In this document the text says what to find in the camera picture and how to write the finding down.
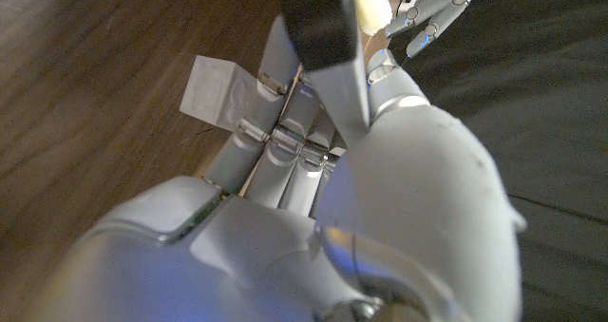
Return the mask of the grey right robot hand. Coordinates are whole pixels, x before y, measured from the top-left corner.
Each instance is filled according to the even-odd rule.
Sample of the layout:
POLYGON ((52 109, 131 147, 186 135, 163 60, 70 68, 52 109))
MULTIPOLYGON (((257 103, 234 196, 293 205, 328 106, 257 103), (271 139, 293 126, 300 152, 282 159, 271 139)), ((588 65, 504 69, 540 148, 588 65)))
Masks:
POLYGON ((184 113, 231 131, 200 179, 112 209, 28 321, 516 321, 517 234, 494 161, 355 24, 277 17, 260 70, 196 58, 184 113))

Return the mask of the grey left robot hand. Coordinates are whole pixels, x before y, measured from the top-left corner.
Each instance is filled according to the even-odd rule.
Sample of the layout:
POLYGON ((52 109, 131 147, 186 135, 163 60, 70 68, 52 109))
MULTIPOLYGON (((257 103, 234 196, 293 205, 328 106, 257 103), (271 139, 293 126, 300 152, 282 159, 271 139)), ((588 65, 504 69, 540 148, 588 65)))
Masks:
POLYGON ((407 57, 413 58, 439 38, 465 11, 471 1, 414 0, 407 10, 398 13, 385 26, 385 35, 392 38, 426 23, 427 25, 407 45, 407 57))

